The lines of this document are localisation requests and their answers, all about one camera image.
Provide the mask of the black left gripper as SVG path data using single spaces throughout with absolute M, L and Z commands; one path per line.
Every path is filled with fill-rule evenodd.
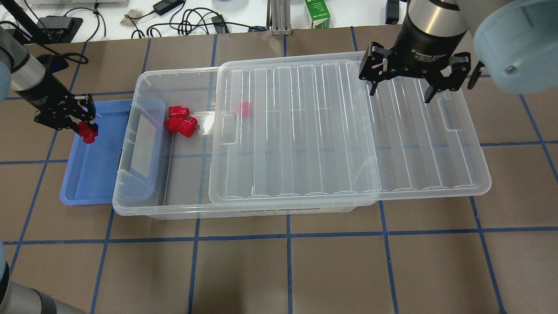
M 20 91 L 20 97 L 37 110 L 36 123 L 56 130 L 72 130 L 79 137 L 82 137 L 83 123 L 95 133 L 99 130 L 92 95 L 71 94 L 52 74 L 46 74 L 36 86 Z

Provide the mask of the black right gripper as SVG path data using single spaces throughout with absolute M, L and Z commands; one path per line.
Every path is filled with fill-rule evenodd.
M 425 79 L 425 103 L 443 91 L 457 91 L 472 69 L 470 52 L 455 50 L 464 32 L 450 37 L 428 34 L 405 18 L 392 48 L 371 42 L 359 68 L 359 79 L 366 81 L 373 97 L 378 84 L 396 77 Z

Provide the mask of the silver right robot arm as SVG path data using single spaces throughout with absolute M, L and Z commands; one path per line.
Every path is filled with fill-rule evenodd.
M 555 0 L 409 0 L 392 48 L 371 42 L 359 79 L 370 95 L 396 77 L 425 79 L 424 101 L 473 89 L 488 70 L 502 91 L 528 95 L 558 84 Z

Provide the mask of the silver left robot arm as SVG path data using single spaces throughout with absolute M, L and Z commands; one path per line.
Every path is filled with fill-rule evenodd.
M 34 121 L 55 130 L 68 129 L 84 143 L 93 143 L 99 126 L 92 95 L 74 95 L 54 73 L 68 62 L 87 64 L 89 59 L 76 52 L 49 53 L 34 57 L 5 29 L 1 29 L 1 100 L 12 90 L 36 109 Z

